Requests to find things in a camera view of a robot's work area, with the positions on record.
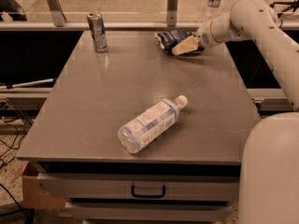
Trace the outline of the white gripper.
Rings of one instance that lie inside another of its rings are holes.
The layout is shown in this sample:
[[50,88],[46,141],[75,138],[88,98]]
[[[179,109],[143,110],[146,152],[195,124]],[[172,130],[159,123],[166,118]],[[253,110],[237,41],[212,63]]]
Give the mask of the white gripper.
[[195,32],[196,37],[188,36],[172,48],[172,53],[174,55],[181,55],[196,51],[199,43],[205,49],[218,46],[219,42],[214,38],[212,33],[213,22],[213,20],[204,21]]

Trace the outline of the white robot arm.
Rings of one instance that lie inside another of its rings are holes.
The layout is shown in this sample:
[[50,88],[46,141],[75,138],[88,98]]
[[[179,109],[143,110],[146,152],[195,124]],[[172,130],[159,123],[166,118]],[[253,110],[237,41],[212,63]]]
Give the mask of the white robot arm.
[[235,0],[228,12],[204,22],[172,53],[243,40],[252,41],[267,65],[260,83],[276,83],[292,111],[262,119],[247,138],[238,224],[299,224],[299,45],[279,28],[273,8],[264,0]]

